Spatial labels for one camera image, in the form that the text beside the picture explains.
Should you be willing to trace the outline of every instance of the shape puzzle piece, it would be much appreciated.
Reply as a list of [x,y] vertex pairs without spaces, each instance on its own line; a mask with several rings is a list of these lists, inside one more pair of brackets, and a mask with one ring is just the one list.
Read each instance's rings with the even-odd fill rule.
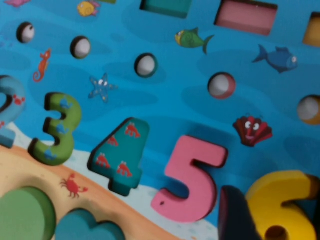
[[223,186],[221,189],[218,233],[219,240],[262,240],[245,196],[234,186]]
[[55,208],[41,190],[23,187],[0,199],[0,239],[49,240],[55,228]]
[[88,169],[110,179],[111,191],[128,196],[142,176],[139,164],[149,130],[145,121],[128,118],[92,151]]
[[113,222],[97,223],[84,209],[64,216],[56,227],[56,240],[126,240],[121,228]]

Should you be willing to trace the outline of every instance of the blue fish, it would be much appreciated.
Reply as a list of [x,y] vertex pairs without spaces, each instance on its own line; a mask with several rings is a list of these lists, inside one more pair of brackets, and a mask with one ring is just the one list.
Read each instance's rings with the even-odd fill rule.
[[266,49],[259,45],[259,56],[253,60],[253,63],[266,60],[266,62],[277,70],[280,74],[298,67],[298,59],[286,47],[275,47],[275,51],[267,53]]

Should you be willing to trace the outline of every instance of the puzzle piece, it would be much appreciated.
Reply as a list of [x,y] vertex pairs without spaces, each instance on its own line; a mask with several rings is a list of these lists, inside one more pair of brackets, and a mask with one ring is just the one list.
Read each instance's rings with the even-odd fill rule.
[[41,190],[23,187],[0,199],[0,239],[48,240],[55,228],[55,208]]
[[97,223],[84,209],[77,209],[61,219],[55,231],[56,240],[126,240],[121,228],[113,222]]

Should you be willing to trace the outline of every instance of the number 5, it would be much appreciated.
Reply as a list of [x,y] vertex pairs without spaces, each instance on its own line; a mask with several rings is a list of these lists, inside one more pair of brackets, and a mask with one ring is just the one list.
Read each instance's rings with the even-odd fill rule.
[[205,171],[194,161],[214,167],[222,167],[227,150],[221,146],[190,136],[182,136],[175,145],[165,175],[184,183],[189,197],[183,199],[161,189],[151,202],[160,215],[181,223],[193,223],[207,216],[216,205],[217,187]]

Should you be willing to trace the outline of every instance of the cartoon shell with eyes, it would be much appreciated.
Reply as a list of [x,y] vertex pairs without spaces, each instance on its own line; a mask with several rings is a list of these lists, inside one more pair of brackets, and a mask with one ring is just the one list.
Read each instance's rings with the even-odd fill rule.
[[243,116],[238,118],[233,127],[241,138],[241,143],[248,147],[254,147],[257,143],[271,138],[272,128],[260,118]]

